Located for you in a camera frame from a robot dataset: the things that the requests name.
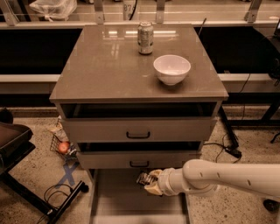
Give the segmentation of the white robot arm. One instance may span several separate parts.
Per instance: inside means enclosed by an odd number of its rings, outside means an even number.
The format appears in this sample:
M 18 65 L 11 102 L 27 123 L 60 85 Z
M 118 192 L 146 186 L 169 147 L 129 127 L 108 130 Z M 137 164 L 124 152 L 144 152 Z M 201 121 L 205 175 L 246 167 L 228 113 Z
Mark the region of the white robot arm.
M 155 195 L 180 193 L 211 197 L 219 186 L 280 200 L 280 164 L 218 164 L 201 159 L 187 161 L 182 168 L 155 170 L 156 181 L 144 189 Z

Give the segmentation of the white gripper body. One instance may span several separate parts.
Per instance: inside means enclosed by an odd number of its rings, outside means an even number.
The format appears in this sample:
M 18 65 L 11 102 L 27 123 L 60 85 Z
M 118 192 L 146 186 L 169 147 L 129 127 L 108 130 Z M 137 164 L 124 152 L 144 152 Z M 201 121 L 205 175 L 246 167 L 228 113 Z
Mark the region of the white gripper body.
M 170 177 L 172 172 L 174 171 L 174 168 L 168 168 L 164 169 L 160 172 L 158 178 L 157 178 L 157 184 L 158 187 L 163 195 L 166 196 L 175 196 L 176 193 L 171 187 L 170 184 Z

